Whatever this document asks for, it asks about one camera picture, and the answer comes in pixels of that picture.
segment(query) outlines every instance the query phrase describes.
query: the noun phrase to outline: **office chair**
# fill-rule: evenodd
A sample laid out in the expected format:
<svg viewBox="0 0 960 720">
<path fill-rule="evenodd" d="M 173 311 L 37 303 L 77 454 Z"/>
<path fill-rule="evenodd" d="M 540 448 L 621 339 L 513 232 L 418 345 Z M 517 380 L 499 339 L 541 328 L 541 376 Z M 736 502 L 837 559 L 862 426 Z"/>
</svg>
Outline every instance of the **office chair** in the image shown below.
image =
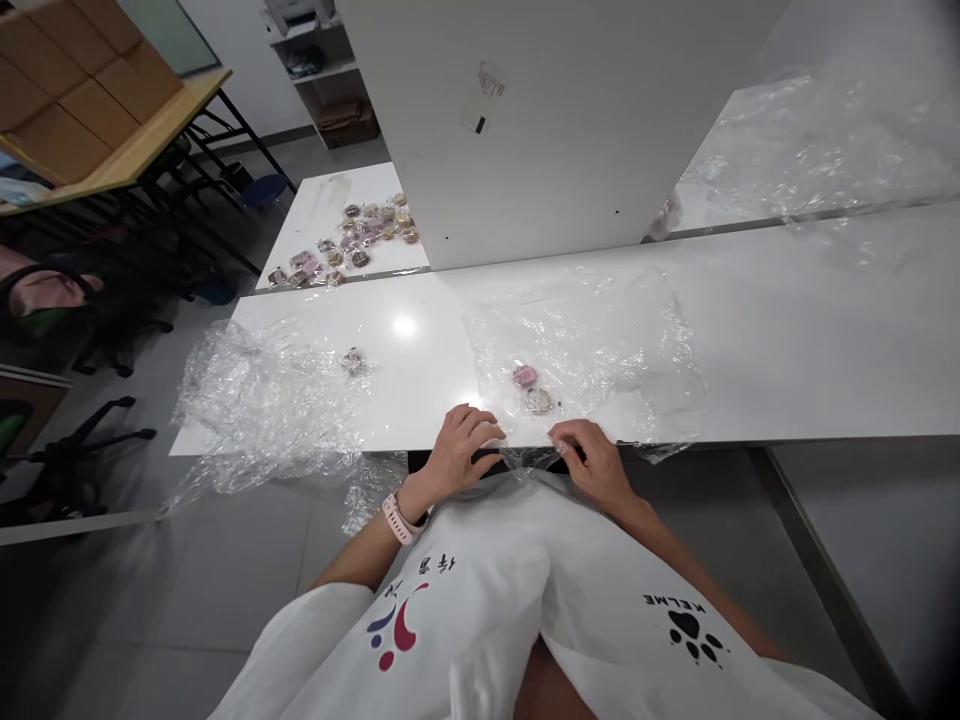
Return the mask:
<svg viewBox="0 0 960 720">
<path fill-rule="evenodd" d="M 86 304 L 81 307 L 48 308 L 25 317 L 10 311 L 10 294 L 24 278 L 45 270 L 66 275 L 83 291 Z M 0 338 L 22 348 L 37 349 L 37 358 L 28 365 L 35 370 L 57 372 L 65 347 L 76 347 L 86 336 L 73 369 L 93 375 L 97 368 L 91 358 L 100 353 L 120 377 L 130 377 L 133 367 L 120 361 L 121 353 L 133 347 L 139 336 L 151 330 L 169 333 L 173 325 L 150 317 L 157 306 L 139 290 L 124 288 L 118 280 L 108 280 L 101 291 L 66 266 L 63 261 L 40 263 L 21 268 L 0 280 Z"/>
<path fill-rule="evenodd" d="M 6 463 L 43 464 L 40 474 L 26 495 L 0 505 L 0 527 L 90 517 L 107 512 L 107 507 L 100 504 L 99 483 L 92 472 L 84 472 L 83 466 L 96 459 L 104 448 L 135 438 L 152 440 L 157 431 L 144 428 L 109 440 L 86 444 L 85 440 L 111 408 L 129 408 L 135 402 L 136 399 L 130 396 L 111 400 L 71 435 L 48 443 L 43 450 L 4 457 L 6 449 L 16 438 L 16 432 L 26 424 L 33 409 L 23 400 L 0 399 L 0 458 Z M 0 473 L 0 483 L 5 479 L 6 476 Z M 42 517 L 35 514 L 39 512 L 43 513 Z"/>
</svg>

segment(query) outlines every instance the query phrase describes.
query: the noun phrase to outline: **cardboard box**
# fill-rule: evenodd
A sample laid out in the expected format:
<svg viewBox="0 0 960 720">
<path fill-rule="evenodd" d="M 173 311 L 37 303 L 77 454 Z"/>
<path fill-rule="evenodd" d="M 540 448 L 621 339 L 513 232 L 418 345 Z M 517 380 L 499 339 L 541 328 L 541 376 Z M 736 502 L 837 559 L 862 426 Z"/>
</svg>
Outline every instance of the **cardboard box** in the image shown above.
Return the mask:
<svg viewBox="0 0 960 720">
<path fill-rule="evenodd" d="M 359 114 L 352 121 L 328 130 L 321 127 L 320 134 L 323 135 L 324 144 L 333 150 L 375 140 L 380 137 L 380 125 L 377 123 L 377 116 L 373 114 L 373 107 L 369 103 L 363 103 Z"/>
<path fill-rule="evenodd" d="M 54 185 L 83 180 L 111 152 L 79 120 L 56 104 L 4 133 L 0 150 Z"/>
<path fill-rule="evenodd" d="M 137 26 L 116 0 L 73 0 L 73 4 L 106 38 L 119 55 L 126 55 L 143 40 Z"/>
<path fill-rule="evenodd" d="M 19 10 L 0 16 L 0 55 L 53 99 L 87 79 L 80 66 Z"/>
<path fill-rule="evenodd" d="M 0 131 L 22 125 L 51 102 L 26 75 L 0 57 Z"/>
<path fill-rule="evenodd" d="M 176 95 L 183 87 L 183 82 L 177 77 L 173 68 L 146 40 L 127 55 L 127 62 L 136 68 L 151 89 L 158 95 L 163 95 L 164 102 Z"/>
<path fill-rule="evenodd" d="M 70 0 L 45 0 L 26 12 L 88 75 L 96 75 L 117 59 L 113 48 Z"/>
<path fill-rule="evenodd" d="M 183 87 L 148 42 L 97 73 L 97 82 L 140 123 L 153 117 Z"/>
<path fill-rule="evenodd" d="M 58 102 L 60 107 L 114 150 L 140 127 L 140 123 L 93 78 L 71 90 Z"/>
</svg>

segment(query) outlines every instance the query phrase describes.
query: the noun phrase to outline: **sticker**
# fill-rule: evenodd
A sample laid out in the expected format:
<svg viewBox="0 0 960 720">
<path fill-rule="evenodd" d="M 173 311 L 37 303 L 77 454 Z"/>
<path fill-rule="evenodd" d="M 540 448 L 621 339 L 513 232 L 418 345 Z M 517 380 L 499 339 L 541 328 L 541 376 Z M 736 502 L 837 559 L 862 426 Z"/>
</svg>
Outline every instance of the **sticker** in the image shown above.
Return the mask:
<svg viewBox="0 0 960 720">
<path fill-rule="evenodd" d="M 471 82 L 470 96 L 463 107 L 460 123 L 476 135 L 485 135 L 506 89 L 504 74 L 490 63 L 480 63 L 477 76 Z"/>
</svg>

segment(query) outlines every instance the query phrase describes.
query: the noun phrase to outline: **right hand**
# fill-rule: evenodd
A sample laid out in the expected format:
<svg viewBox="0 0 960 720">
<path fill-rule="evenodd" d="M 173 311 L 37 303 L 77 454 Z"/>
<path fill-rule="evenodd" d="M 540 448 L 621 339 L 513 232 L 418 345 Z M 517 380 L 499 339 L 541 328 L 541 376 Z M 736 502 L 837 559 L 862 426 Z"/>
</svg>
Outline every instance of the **right hand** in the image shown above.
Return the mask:
<svg viewBox="0 0 960 720">
<path fill-rule="evenodd" d="M 401 514 L 408 519 L 420 517 L 431 505 L 476 485 L 503 458 L 490 453 L 472 462 L 473 454 L 487 442 L 505 437 L 493 413 L 466 403 L 450 410 L 427 464 L 410 475 L 397 493 Z"/>
<path fill-rule="evenodd" d="M 605 513 L 614 515 L 626 505 L 646 502 L 634 495 L 617 446 L 599 425 L 589 420 L 568 420 L 554 425 L 548 435 L 566 461 L 573 482 Z M 574 445 L 583 448 L 585 462 Z"/>
</svg>

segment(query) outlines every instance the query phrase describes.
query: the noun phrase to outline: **white shirt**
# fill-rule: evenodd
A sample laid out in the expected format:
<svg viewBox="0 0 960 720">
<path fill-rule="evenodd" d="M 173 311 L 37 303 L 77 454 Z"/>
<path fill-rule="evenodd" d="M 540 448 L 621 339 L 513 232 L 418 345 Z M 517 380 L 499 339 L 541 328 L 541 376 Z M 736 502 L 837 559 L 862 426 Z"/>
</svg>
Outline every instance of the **white shirt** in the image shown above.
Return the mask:
<svg viewBox="0 0 960 720">
<path fill-rule="evenodd" d="M 510 718 L 538 634 L 598 718 L 879 718 L 759 658 L 602 515 L 497 482 L 440 508 L 379 595 L 326 585 L 277 613 L 211 718 Z"/>
</svg>

